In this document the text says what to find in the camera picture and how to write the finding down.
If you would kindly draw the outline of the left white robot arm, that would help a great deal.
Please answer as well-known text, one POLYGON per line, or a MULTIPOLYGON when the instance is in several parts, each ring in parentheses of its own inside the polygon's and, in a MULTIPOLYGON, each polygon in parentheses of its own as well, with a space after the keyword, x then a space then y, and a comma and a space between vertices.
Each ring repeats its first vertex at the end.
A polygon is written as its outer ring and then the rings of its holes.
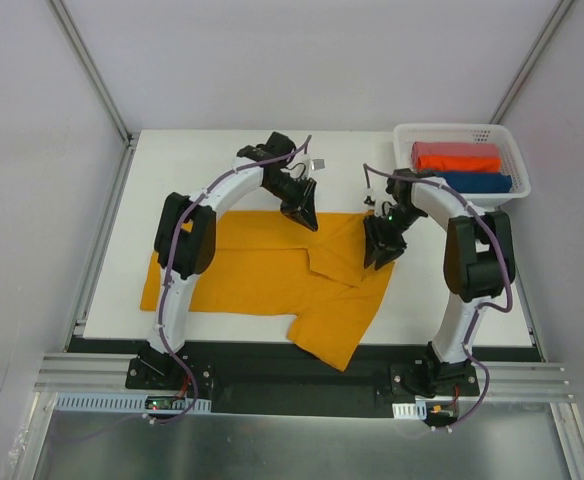
POLYGON ((307 172, 298 177, 288 172, 294 159, 309 167, 310 141, 297 146, 274 132, 266 142, 240 149, 229 170, 209 186, 189 196, 174 192, 166 197, 154 240, 161 286, 150 348, 174 354, 183 347, 196 283, 215 256, 217 223, 243 197, 263 188, 281 201, 280 212, 286 218, 318 230, 316 181, 307 172))

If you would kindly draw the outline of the white plastic basket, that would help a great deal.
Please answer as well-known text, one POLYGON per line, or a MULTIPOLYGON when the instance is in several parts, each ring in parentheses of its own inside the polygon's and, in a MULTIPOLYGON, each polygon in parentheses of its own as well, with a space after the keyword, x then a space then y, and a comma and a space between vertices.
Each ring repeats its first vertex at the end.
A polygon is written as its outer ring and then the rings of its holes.
POLYGON ((501 125, 464 123, 403 123, 393 130, 393 148, 398 167, 412 167, 412 145, 422 142, 488 143, 499 149, 501 173, 509 175, 512 187, 508 193, 464 193, 463 196, 484 209, 494 209, 530 194, 528 172, 510 131, 501 125))

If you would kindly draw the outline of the yellow t shirt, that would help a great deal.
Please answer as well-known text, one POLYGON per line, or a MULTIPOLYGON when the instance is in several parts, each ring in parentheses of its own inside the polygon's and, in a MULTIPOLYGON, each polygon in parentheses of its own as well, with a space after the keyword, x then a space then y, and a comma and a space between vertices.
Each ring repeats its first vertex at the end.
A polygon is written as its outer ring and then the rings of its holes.
POLYGON ((292 315, 287 338, 345 371, 376 316, 393 267, 363 265, 364 217, 321 213, 312 232, 273 211, 230 211, 197 282, 194 312, 292 315))

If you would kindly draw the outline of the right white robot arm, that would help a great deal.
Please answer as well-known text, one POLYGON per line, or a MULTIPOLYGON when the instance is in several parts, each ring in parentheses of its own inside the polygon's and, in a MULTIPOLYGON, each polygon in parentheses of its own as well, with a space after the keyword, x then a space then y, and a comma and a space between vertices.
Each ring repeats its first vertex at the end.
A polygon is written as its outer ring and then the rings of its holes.
POLYGON ((389 212, 363 221, 363 265, 379 270, 407 249, 404 233, 419 219, 430 218, 445 232, 443 276, 449 291, 440 328, 430 342, 437 361, 422 369, 424 387, 445 394, 458 381, 452 364, 469 361, 472 345, 487 309, 513 308, 516 265, 507 214, 486 211, 452 189, 445 179, 409 169, 393 173, 363 166, 366 185, 372 174, 387 180, 394 200, 389 212))

